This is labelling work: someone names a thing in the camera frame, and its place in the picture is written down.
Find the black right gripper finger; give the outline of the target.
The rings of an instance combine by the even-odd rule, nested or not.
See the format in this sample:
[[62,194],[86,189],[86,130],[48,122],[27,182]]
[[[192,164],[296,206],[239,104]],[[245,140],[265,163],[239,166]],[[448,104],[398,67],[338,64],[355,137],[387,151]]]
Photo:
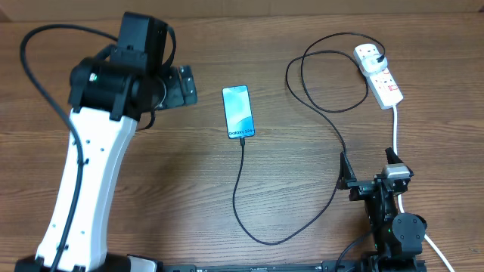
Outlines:
[[403,161],[398,157],[393,148],[388,147],[385,149],[386,159],[389,165],[402,164]]
[[356,182],[356,176],[345,152],[340,154],[340,177],[342,182]]

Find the Samsung Galaxy smartphone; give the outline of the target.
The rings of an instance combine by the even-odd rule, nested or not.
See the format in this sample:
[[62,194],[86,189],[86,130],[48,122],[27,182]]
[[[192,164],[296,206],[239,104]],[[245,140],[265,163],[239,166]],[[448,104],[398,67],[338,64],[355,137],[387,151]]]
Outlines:
[[247,138],[255,135],[249,88],[246,85],[222,89],[225,120],[230,139]]

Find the white power strip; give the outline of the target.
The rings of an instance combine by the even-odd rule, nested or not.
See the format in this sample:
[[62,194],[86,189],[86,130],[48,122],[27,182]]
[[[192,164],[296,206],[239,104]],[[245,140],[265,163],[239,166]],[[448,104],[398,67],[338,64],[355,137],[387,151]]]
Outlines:
[[[355,48],[353,54],[357,63],[359,63],[363,57],[380,55],[381,53],[374,44],[362,44]],[[380,73],[370,77],[365,76],[365,78],[382,110],[393,108],[403,100],[404,97],[388,67]]]

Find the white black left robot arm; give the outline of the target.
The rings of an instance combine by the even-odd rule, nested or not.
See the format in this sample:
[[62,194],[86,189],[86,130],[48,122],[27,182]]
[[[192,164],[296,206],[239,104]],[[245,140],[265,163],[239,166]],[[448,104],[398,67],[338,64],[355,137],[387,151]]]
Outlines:
[[107,251],[107,225],[123,157],[144,113],[155,113],[183,95],[179,69],[164,56],[173,28],[155,17],[127,12],[119,34],[70,74],[70,112],[54,111],[70,132],[54,211],[36,254],[17,261],[18,271],[131,271],[129,257]]

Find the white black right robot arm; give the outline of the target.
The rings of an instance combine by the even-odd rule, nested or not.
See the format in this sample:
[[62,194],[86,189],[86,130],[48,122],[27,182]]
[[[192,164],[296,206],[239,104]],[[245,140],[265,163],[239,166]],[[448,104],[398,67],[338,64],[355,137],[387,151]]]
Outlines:
[[370,230],[347,246],[337,259],[334,270],[342,268],[341,262],[346,253],[363,242],[367,237],[374,238],[373,252],[364,253],[355,262],[351,271],[425,271],[424,261],[418,261],[422,253],[422,242],[426,234],[427,222],[419,215],[401,213],[395,202],[408,190],[414,176],[389,147],[385,149],[387,164],[380,174],[371,181],[358,181],[347,155],[340,154],[340,180],[337,188],[349,191],[349,200],[363,201],[370,223]]

